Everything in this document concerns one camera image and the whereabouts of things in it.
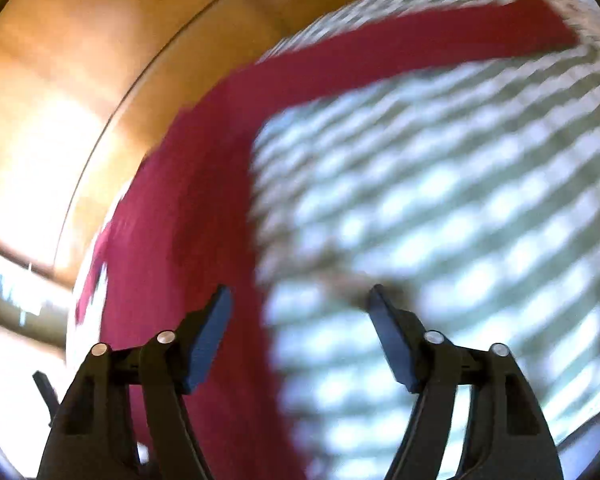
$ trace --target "red fabric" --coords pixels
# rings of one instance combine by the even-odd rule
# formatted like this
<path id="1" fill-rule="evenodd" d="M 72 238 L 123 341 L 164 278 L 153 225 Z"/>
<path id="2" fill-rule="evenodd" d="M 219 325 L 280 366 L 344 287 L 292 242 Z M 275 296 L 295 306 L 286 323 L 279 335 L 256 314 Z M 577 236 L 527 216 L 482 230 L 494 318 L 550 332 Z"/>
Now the red fabric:
<path id="1" fill-rule="evenodd" d="M 262 122 L 291 105 L 408 70 L 575 43 L 542 0 L 425 10 L 238 70 L 178 115 L 118 205 L 92 271 L 106 262 L 102 339 L 114 348 L 177 326 L 218 283 L 232 288 L 234 315 L 210 377 L 185 400 L 217 479 L 304 478 L 278 413 L 260 319 L 263 295 L 254 285 L 249 165 Z M 132 416 L 139 440 L 147 442 L 138 390 Z"/>

